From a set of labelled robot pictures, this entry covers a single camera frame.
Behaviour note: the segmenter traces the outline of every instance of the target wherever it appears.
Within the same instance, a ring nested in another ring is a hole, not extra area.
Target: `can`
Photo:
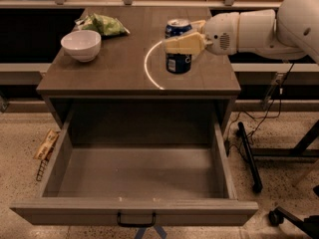
[[[180,36],[191,30],[187,19],[168,20],[165,28],[165,38]],[[191,54],[166,54],[166,69],[174,74],[183,74],[190,70]]]

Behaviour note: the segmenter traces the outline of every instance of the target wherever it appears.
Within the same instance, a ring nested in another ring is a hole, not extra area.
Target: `floor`
[[[264,113],[251,113],[263,117]],[[318,113],[281,113],[277,119],[266,119],[253,136],[259,146],[293,147],[304,133],[319,119]],[[230,144],[240,145],[236,137],[237,122],[243,121],[250,132],[261,119],[245,113],[233,113],[225,138]],[[135,238],[137,229],[120,227],[33,226],[9,209],[14,200],[34,197],[40,186],[36,181],[39,160],[33,155],[49,128],[58,129],[50,114],[0,114],[0,238]],[[311,145],[319,147],[318,139]],[[269,224],[267,214],[277,205],[303,219],[319,214],[319,197],[312,188],[319,184],[319,169],[310,172],[296,187],[297,179],[316,160],[313,158],[258,158],[256,161],[263,182],[259,194],[252,192],[252,177],[248,165],[236,147],[229,151],[235,188],[239,200],[254,200],[258,212],[242,227],[164,227],[166,238],[309,238],[301,230],[285,221],[279,227]],[[152,228],[145,239],[160,238]]]

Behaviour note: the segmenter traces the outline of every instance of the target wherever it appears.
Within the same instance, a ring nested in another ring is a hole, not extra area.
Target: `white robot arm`
[[[309,55],[319,64],[319,0],[284,0],[277,16],[274,10],[222,13],[200,29],[200,34],[189,33],[191,42],[187,34],[166,39],[166,52],[180,53],[176,47],[186,45],[188,53],[193,47],[191,54],[207,49],[216,55],[251,52],[281,60]]]

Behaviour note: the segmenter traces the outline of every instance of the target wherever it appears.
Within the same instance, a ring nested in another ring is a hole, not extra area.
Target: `white bowl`
[[[92,30],[71,32],[61,40],[64,50],[80,62],[95,59],[101,49],[101,35]]]

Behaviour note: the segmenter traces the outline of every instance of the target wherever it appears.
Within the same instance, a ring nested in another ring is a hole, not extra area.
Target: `drawer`
[[[39,197],[11,209],[37,225],[243,225],[214,104],[74,101]]]

